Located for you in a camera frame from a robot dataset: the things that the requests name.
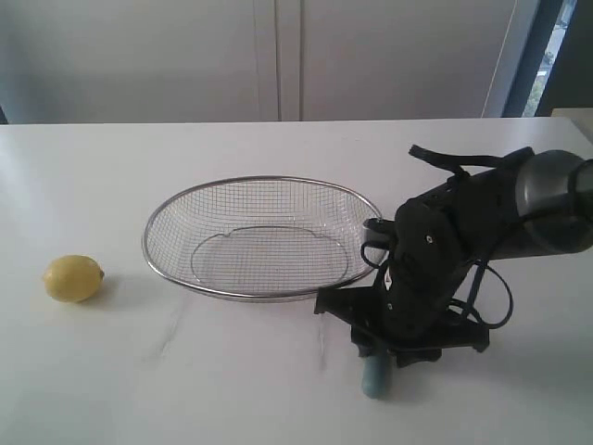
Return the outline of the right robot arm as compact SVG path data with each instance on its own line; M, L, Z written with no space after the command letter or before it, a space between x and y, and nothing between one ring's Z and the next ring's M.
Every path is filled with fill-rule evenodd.
M592 245L592 163L525 147L503 157L455 156L412 146L448 179L364 223L364 247L383 250L370 286L321 288L315 310L350 326L363 358L398 367L443 350L488 347L494 325L475 301L491 262L579 253Z

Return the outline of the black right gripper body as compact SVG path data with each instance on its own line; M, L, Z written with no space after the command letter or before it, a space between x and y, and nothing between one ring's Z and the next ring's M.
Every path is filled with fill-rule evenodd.
M373 222L386 236L387 260L372 286L379 326L390 338L425 338L438 327L457 331L468 318L485 330L475 301L490 261L518 219L509 175L451 177L408 199L391 222Z

